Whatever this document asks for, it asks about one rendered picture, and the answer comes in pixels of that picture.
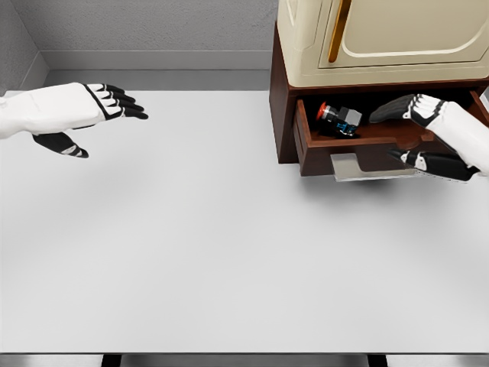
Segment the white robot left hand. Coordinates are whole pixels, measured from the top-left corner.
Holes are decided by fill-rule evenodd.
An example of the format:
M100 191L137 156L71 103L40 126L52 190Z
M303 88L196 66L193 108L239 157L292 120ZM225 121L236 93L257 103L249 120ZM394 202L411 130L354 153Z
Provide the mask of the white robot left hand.
M55 153L87 158L88 152L66 133L117 118L148 119L135 98L110 84L68 83L28 93L27 129L34 141Z

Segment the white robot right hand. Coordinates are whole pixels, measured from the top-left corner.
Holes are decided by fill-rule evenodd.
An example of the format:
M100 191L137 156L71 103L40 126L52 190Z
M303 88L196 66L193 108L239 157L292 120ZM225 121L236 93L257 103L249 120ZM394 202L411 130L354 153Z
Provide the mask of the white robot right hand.
M409 94L390 101L369 117L378 123L388 119L409 119L431 131L449 154L393 148L388 154L406 166L437 177L469 181L475 174L485 176L475 165L477 120L458 103L426 94Z

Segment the red button switch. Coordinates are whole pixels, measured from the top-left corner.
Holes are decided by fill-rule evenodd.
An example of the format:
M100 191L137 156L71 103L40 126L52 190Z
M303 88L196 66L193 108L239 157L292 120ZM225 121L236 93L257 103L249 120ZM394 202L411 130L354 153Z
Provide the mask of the red button switch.
M316 115L320 133L334 138L355 138L362 114L357 110L341 107L335 109L324 102Z

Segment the brown wooden drawer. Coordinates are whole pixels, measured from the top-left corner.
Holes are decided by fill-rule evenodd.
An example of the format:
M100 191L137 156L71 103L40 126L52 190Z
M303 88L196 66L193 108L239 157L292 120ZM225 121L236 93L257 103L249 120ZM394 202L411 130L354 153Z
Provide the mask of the brown wooden drawer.
M355 154L362 171L391 171L404 165L387 152L391 148L448 154L450 150L432 132L415 122L390 119L371 124L370 114L379 106L401 96L423 93L458 103L476 119L489 127L489 110L477 87L449 89L396 89L382 92L305 95L297 98L293 118L293 135L303 176L333 173L333 154ZM362 114L356 136L337 138L325 132L324 123L317 120L323 103L335 109L346 107Z

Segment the cream appliance with door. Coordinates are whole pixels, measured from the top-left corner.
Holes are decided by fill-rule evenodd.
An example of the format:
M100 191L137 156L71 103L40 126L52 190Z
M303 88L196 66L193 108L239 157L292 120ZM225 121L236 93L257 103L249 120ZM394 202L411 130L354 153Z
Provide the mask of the cream appliance with door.
M351 0L334 63L340 0L279 0L277 31L289 81L305 86L348 68L396 67L401 78L480 78L489 72L489 0Z

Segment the brown wooden cabinet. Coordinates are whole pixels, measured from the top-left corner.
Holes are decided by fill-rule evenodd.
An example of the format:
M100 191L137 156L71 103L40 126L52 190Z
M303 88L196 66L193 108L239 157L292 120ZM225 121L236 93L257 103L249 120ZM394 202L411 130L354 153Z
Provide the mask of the brown wooden cabinet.
M396 67L348 68L345 72L326 76L324 81L314 76L305 86L294 86L289 81L280 35L275 34L269 102L279 163L300 165L293 135L296 101L300 96L465 87L477 87L482 96L483 91L489 87L489 72L480 78L456 78L453 74L447 74L438 80L434 70L429 70L421 80L415 81L401 78L399 72Z

